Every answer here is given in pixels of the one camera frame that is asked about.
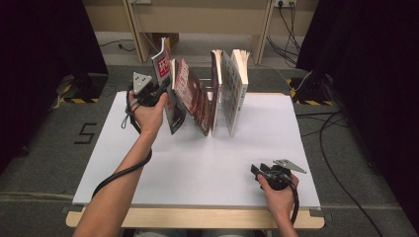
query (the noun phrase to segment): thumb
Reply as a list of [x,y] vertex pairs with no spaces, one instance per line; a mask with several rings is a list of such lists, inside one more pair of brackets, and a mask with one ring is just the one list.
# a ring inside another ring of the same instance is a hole
[[261,184],[262,189],[265,192],[270,191],[272,189],[271,186],[269,185],[268,181],[261,174],[258,175],[258,181],[259,181],[259,184]]

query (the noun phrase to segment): gray carpet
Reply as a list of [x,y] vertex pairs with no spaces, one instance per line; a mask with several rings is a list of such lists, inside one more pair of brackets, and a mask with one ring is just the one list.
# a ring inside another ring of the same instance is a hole
[[[210,78],[208,68],[194,68]],[[16,157],[0,176],[0,236],[71,236],[65,225],[84,169],[89,161],[117,91],[126,90],[132,72],[152,74],[150,67],[109,66],[110,77],[97,104],[61,104],[50,112],[28,144],[29,155]],[[304,72],[282,70],[284,76],[303,77]],[[287,83],[272,69],[249,69],[249,92],[290,94]],[[336,106],[294,106],[297,115],[328,113]],[[316,185],[326,225],[319,230],[298,230],[300,236],[377,236],[366,216],[339,186],[327,167],[332,167],[345,189],[364,207],[384,236],[417,236],[385,183],[365,158],[342,114],[322,132],[328,116],[299,118],[300,133]],[[79,135],[83,125],[84,132]]]

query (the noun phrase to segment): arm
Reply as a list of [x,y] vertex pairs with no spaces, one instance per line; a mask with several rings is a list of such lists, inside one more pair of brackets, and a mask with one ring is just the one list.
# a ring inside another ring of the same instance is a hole
[[[115,172],[136,165],[147,157],[162,124],[166,102],[167,94],[164,93],[155,107],[139,107],[135,110],[141,135]],[[130,172],[99,190],[87,205],[74,236],[117,236],[132,202],[141,171],[142,168],[139,168]]]
[[[277,223],[280,235],[283,237],[298,236],[290,221],[290,214],[293,209],[293,191],[291,188],[287,187],[284,190],[275,191],[262,175],[258,175],[258,181],[265,191],[266,203]],[[295,186],[298,185],[298,178],[293,174],[292,182]]]

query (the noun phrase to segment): person's left hand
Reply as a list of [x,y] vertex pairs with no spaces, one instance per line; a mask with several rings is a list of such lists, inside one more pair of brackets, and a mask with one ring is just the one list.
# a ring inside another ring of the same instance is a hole
[[[129,92],[129,101],[134,99],[133,91]],[[135,103],[131,106],[134,112],[135,120],[141,127],[141,133],[154,133],[156,134],[163,123],[163,109],[168,100],[167,93],[160,96],[158,103],[154,107],[139,106]]]

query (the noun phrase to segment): electrical socket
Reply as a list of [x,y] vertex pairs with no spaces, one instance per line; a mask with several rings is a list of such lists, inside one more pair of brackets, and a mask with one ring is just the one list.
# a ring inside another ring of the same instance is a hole
[[279,7],[280,1],[283,2],[283,8],[290,8],[292,3],[294,6],[296,5],[296,0],[275,0],[274,7]]

